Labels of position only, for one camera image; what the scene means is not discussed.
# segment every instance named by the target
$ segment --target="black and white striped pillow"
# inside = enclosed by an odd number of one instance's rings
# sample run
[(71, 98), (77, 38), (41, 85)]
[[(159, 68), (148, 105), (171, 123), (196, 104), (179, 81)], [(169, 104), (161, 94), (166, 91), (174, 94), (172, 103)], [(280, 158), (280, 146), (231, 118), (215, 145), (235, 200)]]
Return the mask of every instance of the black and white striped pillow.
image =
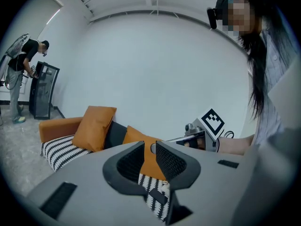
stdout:
[(78, 157), (92, 153), (92, 151), (72, 145), (73, 137), (74, 135), (66, 136), (42, 143), (41, 156), (47, 159), (54, 171)]
[[(54, 171), (59, 170), (61, 167), (78, 157), (92, 153), (92, 151), (72, 145), (71, 141), (73, 137), (74, 135), (66, 136), (42, 143), (41, 156), (44, 156), (47, 159)], [(156, 188), (160, 193), (165, 195), (161, 190), (161, 187), (163, 186), (162, 180), (140, 174), (138, 184), (143, 186), (148, 193), (153, 188)], [(169, 199), (165, 205), (162, 205), (148, 194), (146, 204), (159, 219), (163, 222), (165, 221), (168, 213)]]
[[(163, 186), (163, 181), (159, 179), (155, 179), (149, 176), (146, 176), (144, 174), (139, 175), (139, 181), (138, 184), (143, 186), (148, 193), (153, 188), (156, 188), (160, 193), (165, 195), (165, 193), (161, 190), (161, 187)], [(162, 205), (157, 200), (155, 200), (152, 196), (149, 194), (147, 195), (146, 204), (151, 208), (151, 210), (154, 212), (154, 214), (161, 219), (163, 222), (165, 221), (165, 218), (168, 213), (168, 207), (169, 207), (169, 198), (165, 205)]]

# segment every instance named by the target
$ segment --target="white wall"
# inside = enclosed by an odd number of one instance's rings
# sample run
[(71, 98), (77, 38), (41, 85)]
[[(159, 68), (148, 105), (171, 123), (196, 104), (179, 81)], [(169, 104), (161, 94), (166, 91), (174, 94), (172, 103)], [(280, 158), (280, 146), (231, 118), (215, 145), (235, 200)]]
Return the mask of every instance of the white wall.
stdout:
[[(38, 36), (38, 40), (47, 40), (49, 42), (47, 56), (43, 57), (40, 54), (36, 54), (31, 61), (31, 66), (36, 65), (38, 61), (42, 61), (60, 68), (55, 84), (52, 104), (61, 107), (60, 103), (62, 100), (60, 100), (60, 98), (64, 97), (64, 89), (69, 78), (70, 70), (72, 70), (76, 47), (80, 41), (80, 37), (84, 34), (88, 26), (88, 21), (84, 18), (82, 13), (73, 6), (70, 0), (58, 1), (63, 4), (63, 7)], [(19, 101), (29, 101), (30, 87), (31, 80), (29, 79), (25, 86), (24, 94), (20, 94)]]
[(60, 110), (114, 106), (116, 122), (172, 139), (213, 106), (239, 137), (246, 118), (245, 54), (200, 24), (160, 15), (95, 22), (81, 38)]
[[(253, 83), (252, 83), (252, 77), (250, 75), (248, 76), (248, 81), (249, 81), (249, 98), (251, 98)], [(244, 138), (255, 134), (256, 127), (257, 127), (257, 118), (253, 117), (253, 100), (251, 100), (250, 104), (248, 105), (246, 121), (243, 126), (240, 137)]]
[[(48, 20), (58, 9), (60, 9), (60, 6), (54, 0), (28, 0), (12, 21), (1, 41), (0, 58), (22, 34), (28, 32), (31, 38), (37, 39)], [(22, 84), (20, 101), (29, 100), (28, 95), (25, 93), (25, 90), (28, 88), (30, 88), (30, 83)], [(10, 100), (9, 90), (6, 87), (0, 88), (0, 100)]]

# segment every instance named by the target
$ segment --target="black slot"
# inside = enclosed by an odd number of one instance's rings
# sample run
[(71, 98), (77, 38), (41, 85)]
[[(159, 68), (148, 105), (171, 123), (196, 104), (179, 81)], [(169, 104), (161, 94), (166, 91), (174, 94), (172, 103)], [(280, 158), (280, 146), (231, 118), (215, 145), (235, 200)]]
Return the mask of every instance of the black slot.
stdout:
[(40, 208), (48, 216), (56, 219), (70, 199), (77, 185), (62, 183)]
[(152, 189), (149, 193), (150, 196), (152, 196), (156, 201), (161, 203), (162, 205), (165, 205), (168, 201), (168, 198), (166, 198), (162, 193), (160, 193), (156, 188)]
[(237, 168), (239, 163), (237, 162), (233, 162), (233, 161), (227, 161), (227, 160), (220, 160), (218, 161), (218, 164), (227, 166), (227, 167), (231, 167), (231, 168)]

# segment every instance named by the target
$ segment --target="man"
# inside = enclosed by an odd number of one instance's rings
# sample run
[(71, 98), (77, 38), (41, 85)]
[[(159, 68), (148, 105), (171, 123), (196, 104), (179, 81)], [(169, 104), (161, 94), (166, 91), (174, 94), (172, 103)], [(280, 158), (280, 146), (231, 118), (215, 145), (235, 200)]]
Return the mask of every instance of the man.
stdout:
[(34, 71), (29, 66), (32, 57), (37, 53), (45, 54), (49, 48), (48, 41), (38, 42), (29, 39), (22, 47), (24, 54), (18, 55), (16, 58), (11, 59), (8, 63), (8, 82), (10, 89), (10, 112), (14, 124), (23, 123), (25, 117), (21, 116), (23, 106), (18, 105), (18, 98), (20, 93), (20, 86), (22, 83), (22, 74), (24, 69), (30, 76), (34, 76)]

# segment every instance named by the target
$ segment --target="black display stand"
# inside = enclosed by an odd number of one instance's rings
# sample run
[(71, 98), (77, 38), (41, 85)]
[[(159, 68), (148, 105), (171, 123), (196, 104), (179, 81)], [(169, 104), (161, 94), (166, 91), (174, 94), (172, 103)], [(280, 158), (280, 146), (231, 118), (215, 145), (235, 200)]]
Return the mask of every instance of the black display stand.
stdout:
[(50, 119), (52, 93), (60, 69), (45, 62), (38, 62), (36, 71), (39, 78), (32, 79), (29, 95), (29, 111), (35, 119)]

